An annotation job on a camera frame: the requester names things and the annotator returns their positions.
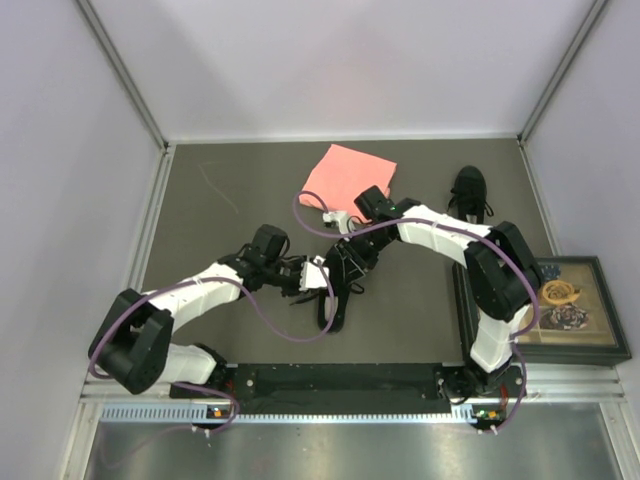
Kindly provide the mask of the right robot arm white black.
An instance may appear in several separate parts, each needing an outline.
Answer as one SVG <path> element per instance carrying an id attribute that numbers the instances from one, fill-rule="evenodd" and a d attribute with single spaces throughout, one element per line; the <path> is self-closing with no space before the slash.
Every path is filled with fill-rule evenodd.
<path id="1" fill-rule="evenodd" d="M 355 284 L 391 243 L 440 253 L 466 269 L 479 311 L 464 367 L 466 389 L 481 396 L 492 394 L 510 366 L 522 318 L 528 308 L 539 307 L 543 275 L 520 230 L 510 222 L 495 227 L 468 223 L 409 198 L 394 203 L 376 186 L 361 193 L 356 205 L 368 221 L 361 230 L 353 229 L 345 211 L 323 213 L 324 223 L 337 227 L 339 235 L 326 255 L 333 292 L 321 297 L 319 326 L 332 332 L 343 328 Z"/>

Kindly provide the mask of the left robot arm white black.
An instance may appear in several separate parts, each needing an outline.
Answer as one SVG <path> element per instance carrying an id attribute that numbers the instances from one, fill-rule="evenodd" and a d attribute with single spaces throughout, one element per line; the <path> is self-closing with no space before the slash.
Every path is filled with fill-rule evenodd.
<path id="1" fill-rule="evenodd" d="M 226 387 L 224 359 L 211 348 L 176 345 L 177 330 L 208 311 L 247 298 L 263 286 L 296 297 L 326 285 L 320 257 L 287 254 L 287 234 L 264 224 L 238 252 L 172 286 L 119 293 L 90 344 L 92 375 L 112 378 L 131 394 L 157 383 L 189 383 L 205 396 Z"/>

